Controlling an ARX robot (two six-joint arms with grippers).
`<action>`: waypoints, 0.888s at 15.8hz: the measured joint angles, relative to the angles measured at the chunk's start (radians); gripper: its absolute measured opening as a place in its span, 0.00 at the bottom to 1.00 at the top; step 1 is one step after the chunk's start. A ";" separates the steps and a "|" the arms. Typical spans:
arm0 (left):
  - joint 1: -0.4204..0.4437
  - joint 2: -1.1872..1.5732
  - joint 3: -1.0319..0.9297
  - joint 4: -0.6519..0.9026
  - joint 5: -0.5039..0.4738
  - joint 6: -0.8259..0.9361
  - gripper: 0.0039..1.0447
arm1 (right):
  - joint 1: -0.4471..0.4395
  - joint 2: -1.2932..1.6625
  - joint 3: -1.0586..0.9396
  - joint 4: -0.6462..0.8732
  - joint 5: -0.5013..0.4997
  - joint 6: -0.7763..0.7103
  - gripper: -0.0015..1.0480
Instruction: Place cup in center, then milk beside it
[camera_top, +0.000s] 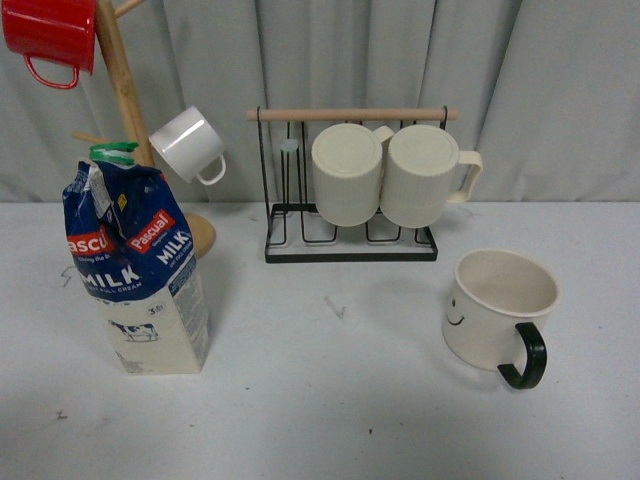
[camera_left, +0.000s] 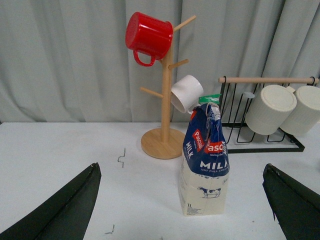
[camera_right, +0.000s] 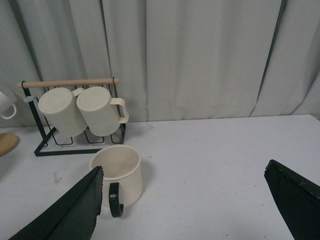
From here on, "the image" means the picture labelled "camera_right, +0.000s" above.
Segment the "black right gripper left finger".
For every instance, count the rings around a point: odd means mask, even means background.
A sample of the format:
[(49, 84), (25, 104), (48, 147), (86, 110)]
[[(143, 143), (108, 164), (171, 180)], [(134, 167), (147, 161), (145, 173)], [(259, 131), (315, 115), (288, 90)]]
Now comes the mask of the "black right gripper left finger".
[(103, 168), (96, 166), (12, 240), (89, 240), (101, 213)]

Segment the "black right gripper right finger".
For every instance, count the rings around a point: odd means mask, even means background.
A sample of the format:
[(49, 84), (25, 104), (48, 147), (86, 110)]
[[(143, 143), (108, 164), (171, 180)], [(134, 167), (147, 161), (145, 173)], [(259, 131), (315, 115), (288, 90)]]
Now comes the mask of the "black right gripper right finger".
[(273, 200), (295, 240), (320, 238), (320, 186), (276, 160), (264, 171)]

